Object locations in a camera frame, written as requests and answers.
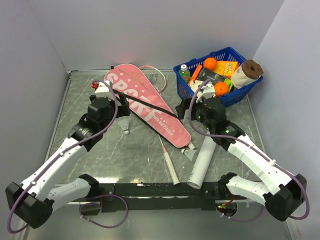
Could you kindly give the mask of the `white shuttlecock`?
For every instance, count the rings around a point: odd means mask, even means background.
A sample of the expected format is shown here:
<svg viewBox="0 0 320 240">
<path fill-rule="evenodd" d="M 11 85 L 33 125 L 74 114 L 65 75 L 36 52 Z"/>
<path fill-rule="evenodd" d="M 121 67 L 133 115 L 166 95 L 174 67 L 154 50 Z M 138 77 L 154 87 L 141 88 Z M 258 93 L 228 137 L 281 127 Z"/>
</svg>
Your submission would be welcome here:
<svg viewBox="0 0 320 240">
<path fill-rule="evenodd" d="M 123 133 L 125 135 L 128 135 L 130 133 L 129 130 L 129 119 L 128 118 L 121 118 L 118 121 L 118 125 L 120 126 L 120 128 L 122 129 Z"/>
<path fill-rule="evenodd" d="M 191 162 L 194 162 L 198 157 L 199 151 L 196 149 L 183 148 L 181 149 L 181 153 L 185 155 Z"/>
</svg>

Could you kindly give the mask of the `white shuttlecock tube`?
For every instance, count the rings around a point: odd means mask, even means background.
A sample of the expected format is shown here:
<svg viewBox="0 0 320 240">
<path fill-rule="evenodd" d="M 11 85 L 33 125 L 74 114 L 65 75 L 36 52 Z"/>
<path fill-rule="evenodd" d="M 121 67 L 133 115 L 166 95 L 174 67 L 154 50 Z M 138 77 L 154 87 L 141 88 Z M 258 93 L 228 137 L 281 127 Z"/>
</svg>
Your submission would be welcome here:
<svg viewBox="0 0 320 240">
<path fill-rule="evenodd" d="M 205 176 L 207 174 L 210 162 L 212 160 L 216 145 L 217 144 L 213 141 L 211 137 L 206 136 L 204 138 L 202 146 L 195 159 L 190 177 L 187 181 L 187 184 L 190 187 L 196 190 L 201 189 Z"/>
</svg>

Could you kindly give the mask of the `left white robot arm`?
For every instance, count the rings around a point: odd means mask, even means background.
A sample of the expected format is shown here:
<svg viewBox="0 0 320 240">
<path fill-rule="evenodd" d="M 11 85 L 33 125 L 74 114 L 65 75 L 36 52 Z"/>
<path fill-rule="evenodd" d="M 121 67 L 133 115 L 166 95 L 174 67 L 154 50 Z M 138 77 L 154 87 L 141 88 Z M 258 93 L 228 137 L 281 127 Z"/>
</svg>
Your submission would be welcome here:
<svg viewBox="0 0 320 240">
<path fill-rule="evenodd" d="M 67 168 L 103 138 L 116 118 L 130 115 L 129 102 L 119 91 L 111 98 L 91 95 L 90 101 L 87 112 L 54 155 L 24 182 L 12 182 L 5 189 L 10 214 L 17 215 L 33 229 L 42 226 L 63 205 L 81 198 L 93 201 L 101 193 L 99 182 L 88 174 L 80 175 L 69 185 L 54 188 Z"/>
</svg>

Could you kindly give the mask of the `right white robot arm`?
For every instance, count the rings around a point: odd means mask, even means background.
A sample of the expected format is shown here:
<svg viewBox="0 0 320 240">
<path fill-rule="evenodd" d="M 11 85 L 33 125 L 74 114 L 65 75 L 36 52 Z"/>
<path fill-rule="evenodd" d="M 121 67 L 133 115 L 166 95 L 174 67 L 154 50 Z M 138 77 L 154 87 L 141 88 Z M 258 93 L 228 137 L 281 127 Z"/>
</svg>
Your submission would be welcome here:
<svg viewBox="0 0 320 240">
<path fill-rule="evenodd" d="M 208 98 L 195 103 L 186 98 L 175 110 L 180 120 L 189 111 L 190 121 L 202 123 L 208 130 L 207 137 L 241 160 L 259 178 L 259 182 L 254 182 L 232 172 L 223 175 L 218 187 L 223 199 L 235 195 L 253 200 L 281 222 L 292 218 L 294 211 L 308 202 L 306 178 L 301 174 L 292 175 L 260 150 L 239 126 L 227 119 L 220 99 Z"/>
</svg>

